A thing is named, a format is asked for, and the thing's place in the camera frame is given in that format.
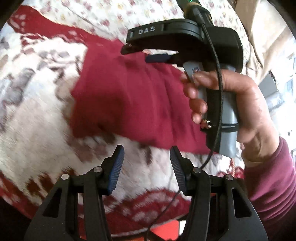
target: hand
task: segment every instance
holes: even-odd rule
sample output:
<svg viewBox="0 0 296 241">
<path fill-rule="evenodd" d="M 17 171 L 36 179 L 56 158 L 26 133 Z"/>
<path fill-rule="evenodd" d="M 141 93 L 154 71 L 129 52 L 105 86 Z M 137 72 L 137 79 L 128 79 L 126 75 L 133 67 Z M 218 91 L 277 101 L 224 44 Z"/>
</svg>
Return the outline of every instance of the hand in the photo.
<svg viewBox="0 0 296 241">
<path fill-rule="evenodd" d="M 266 101 L 256 83 L 248 76 L 229 70 L 222 70 L 223 88 L 236 93 L 239 113 L 237 141 L 244 144 L 243 157 L 249 161 L 263 162 L 279 146 L 279 135 L 268 111 Z M 197 72 L 193 78 L 197 85 L 218 90 L 216 72 Z M 207 111 L 207 103 L 198 98 L 198 90 L 186 75 L 181 76 L 184 94 L 190 98 L 192 119 L 200 124 L 202 115 Z"/>
</svg>

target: fingernail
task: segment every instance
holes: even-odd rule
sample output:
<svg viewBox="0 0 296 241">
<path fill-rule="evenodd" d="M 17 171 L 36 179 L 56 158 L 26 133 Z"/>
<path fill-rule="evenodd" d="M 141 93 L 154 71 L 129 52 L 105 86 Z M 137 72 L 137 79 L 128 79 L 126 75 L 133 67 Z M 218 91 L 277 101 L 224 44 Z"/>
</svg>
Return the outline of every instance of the fingernail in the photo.
<svg viewBox="0 0 296 241">
<path fill-rule="evenodd" d="M 194 73 L 193 75 L 194 75 L 196 78 L 200 78 L 200 77 L 207 77 L 207 76 L 208 76 L 208 73 L 209 73 L 209 72 L 200 71 L 200 72 Z"/>
<path fill-rule="evenodd" d="M 201 111 L 201 113 L 206 113 L 206 111 L 207 111 L 207 106 L 206 106 L 206 104 L 202 104 L 202 105 L 201 105 L 201 107 L 200 107 L 200 111 Z"/>
<path fill-rule="evenodd" d="M 199 114 L 194 114 L 194 115 L 192 116 L 192 120 L 193 120 L 193 122 L 194 122 L 195 124 L 199 124 L 199 123 L 200 123 L 200 119 L 201 119 L 201 117 L 200 117 Z"/>
<path fill-rule="evenodd" d="M 196 99 L 196 89 L 189 88 L 188 89 L 188 95 L 190 99 Z"/>
</svg>

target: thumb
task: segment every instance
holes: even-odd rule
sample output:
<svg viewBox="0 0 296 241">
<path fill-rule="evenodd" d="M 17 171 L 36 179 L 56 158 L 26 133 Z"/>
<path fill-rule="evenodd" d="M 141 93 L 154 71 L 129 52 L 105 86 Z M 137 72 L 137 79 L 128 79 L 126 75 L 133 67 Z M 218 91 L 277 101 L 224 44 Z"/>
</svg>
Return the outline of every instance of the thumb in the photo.
<svg viewBox="0 0 296 241">
<path fill-rule="evenodd" d="M 247 75 L 239 74 L 230 70 L 221 70 L 223 90 L 235 93 L 242 93 L 253 87 L 255 82 Z M 194 81 L 200 85 L 212 89 L 218 90 L 219 83 L 216 71 L 211 72 L 197 72 L 193 76 Z"/>
</svg>

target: white patterned fabric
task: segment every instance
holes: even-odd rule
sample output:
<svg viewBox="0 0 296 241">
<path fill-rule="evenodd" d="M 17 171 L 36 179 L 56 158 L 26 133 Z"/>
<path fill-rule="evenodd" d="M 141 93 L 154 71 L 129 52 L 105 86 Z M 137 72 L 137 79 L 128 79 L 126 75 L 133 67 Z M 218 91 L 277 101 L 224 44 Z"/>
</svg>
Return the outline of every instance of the white patterned fabric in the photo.
<svg viewBox="0 0 296 241">
<path fill-rule="evenodd" d="M 250 46 L 244 27 L 227 0 L 200 0 L 214 25 L 234 29 L 242 42 L 244 63 Z M 105 38 L 125 42 L 128 29 L 157 21 L 184 18 L 176 0 L 25 0 L 51 21 L 79 27 Z"/>
</svg>

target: gripper handle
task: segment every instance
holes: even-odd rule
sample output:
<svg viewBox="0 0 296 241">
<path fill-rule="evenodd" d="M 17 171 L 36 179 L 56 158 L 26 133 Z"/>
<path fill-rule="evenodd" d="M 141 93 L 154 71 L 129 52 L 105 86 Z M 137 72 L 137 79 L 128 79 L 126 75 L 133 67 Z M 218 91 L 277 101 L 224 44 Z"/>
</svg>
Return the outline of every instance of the gripper handle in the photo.
<svg viewBox="0 0 296 241">
<path fill-rule="evenodd" d="M 214 63 L 201 63 L 189 61 L 183 64 L 185 72 L 194 84 L 192 74 L 196 71 L 214 71 Z M 221 69 L 235 71 L 235 68 L 229 65 L 221 64 Z M 206 134 L 206 145 L 212 149 L 216 137 L 216 130 L 219 121 L 219 90 L 210 90 L 205 87 L 198 88 L 199 98 L 207 103 L 208 111 L 204 119 L 209 121 L 209 129 L 203 129 Z M 219 139 L 214 149 L 215 152 L 224 156 L 234 158 L 236 156 L 236 140 L 238 131 L 238 112 L 235 93 L 223 92 L 223 112 L 222 125 L 219 133 Z"/>
</svg>

